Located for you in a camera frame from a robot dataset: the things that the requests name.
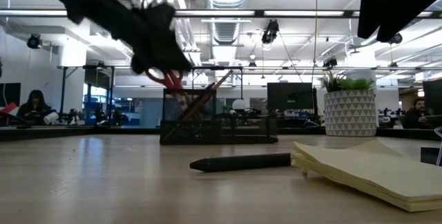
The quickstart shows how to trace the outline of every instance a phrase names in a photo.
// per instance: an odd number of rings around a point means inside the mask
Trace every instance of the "computer monitor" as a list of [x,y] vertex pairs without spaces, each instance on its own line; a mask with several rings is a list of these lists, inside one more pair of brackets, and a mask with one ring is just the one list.
[[432,115],[442,115],[442,80],[423,82],[425,107]]
[[311,83],[274,82],[267,83],[269,110],[314,109],[314,94]]

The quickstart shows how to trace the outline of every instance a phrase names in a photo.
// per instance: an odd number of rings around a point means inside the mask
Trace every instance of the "wooden table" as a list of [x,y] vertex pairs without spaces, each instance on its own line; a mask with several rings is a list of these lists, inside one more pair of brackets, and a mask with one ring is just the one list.
[[[0,223],[440,223],[292,167],[201,174],[208,156],[278,153],[292,141],[345,148],[364,138],[280,136],[278,144],[161,147],[158,136],[76,136],[0,143]],[[378,138],[419,159],[439,142]]]

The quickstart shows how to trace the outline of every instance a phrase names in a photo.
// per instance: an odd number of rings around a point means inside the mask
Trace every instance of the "notepad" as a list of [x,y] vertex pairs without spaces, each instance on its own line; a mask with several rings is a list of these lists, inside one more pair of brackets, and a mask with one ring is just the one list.
[[402,156],[378,141],[348,149],[295,142],[292,165],[385,200],[409,212],[442,209],[442,168]]

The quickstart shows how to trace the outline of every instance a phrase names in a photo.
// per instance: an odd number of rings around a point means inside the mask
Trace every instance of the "black monitor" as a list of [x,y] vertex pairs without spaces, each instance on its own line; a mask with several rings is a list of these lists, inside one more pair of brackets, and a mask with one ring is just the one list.
[[423,82],[425,107],[432,115],[442,115],[442,80]]
[[11,103],[20,105],[20,83],[0,84],[0,107],[6,107]]
[[267,104],[269,110],[314,109],[312,84],[267,83]]

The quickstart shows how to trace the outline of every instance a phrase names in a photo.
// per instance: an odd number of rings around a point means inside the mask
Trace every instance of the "red object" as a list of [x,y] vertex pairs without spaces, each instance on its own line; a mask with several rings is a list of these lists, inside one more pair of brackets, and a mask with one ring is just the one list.
[[160,84],[165,85],[169,89],[181,89],[182,88],[182,72],[180,72],[180,76],[176,76],[173,71],[162,72],[164,79],[159,79],[153,76],[149,71],[146,71],[147,77],[153,80],[154,82],[158,82]]
[[7,105],[4,109],[0,110],[0,113],[10,113],[12,110],[16,109],[17,105],[15,103],[11,103]]

